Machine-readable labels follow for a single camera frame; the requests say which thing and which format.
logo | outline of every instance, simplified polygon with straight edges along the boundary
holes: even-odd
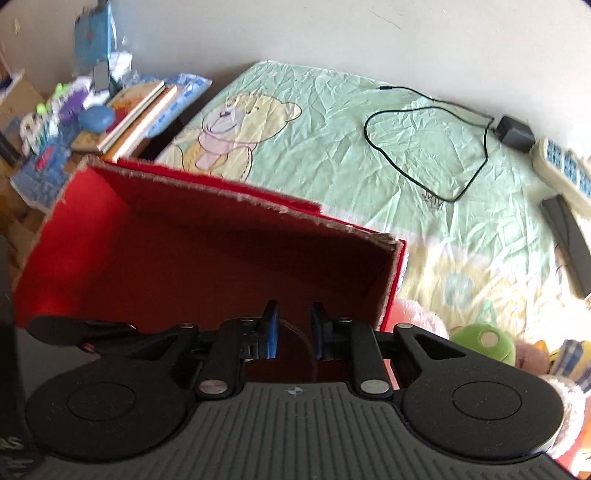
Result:
[[[288,392],[289,395],[297,397],[298,395],[302,395],[302,393],[305,392],[305,390],[299,387],[298,385],[294,385],[293,387],[288,388],[286,392]]]

cardboard box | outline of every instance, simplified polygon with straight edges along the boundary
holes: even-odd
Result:
[[[213,330],[259,316],[275,299],[281,318],[307,340],[280,330],[279,361],[257,378],[290,371],[304,381],[315,363],[311,304],[379,328],[404,255],[403,241],[327,218],[309,202],[152,164],[91,159],[40,230],[16,288],[15,317],[21,327],[54,314],[127,322],[142,332],[184,322]],[[331,363],[323,362],[319,379],[344,375],[324,365]]]
[[[8,96],[0,102],[0,132],[14,148],[21,151],[22,142],[18,127],[20,119],[28,113],[35,112],[37,105],[45,100],[26,77],[15,79],[14,82]]]

stack of books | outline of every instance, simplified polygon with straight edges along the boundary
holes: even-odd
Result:
[[[152,123],[177,94],[177,86],[165,87],[164,82],[140,83],[124,88],[107,103],[115,110],[113,125],[102,134],[82,132],[72,142],[72,150],[95,153],[111,161],[131,156]]]

circular pad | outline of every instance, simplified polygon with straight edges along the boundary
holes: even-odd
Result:
[[[402,412],[422,438],[463,458],[512,460],[545,451],[563,420],[543,380],[480,355],[421,364]]]
[[[134,404],[134,391],[112,382],[85,385],[68,399],[70,411],[78,418],[90,421],[118,419],[128,413]]]
[[[478,420],[511,417],[521,407],[521,397],[507,385],[496,382],[471,382],[452,394],[456,408]]]
[[[175,432],[186,410],[183,391],[158,362],[103,357],[44,383],[25,415],[43,448],[105,462],[156,447]]]

power adapter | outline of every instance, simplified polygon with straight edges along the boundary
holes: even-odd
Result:
[[[496,136],[508,147],[527,153],[535,144],[535,136],[531,128],[519,120],[503,115],[496,127]]]

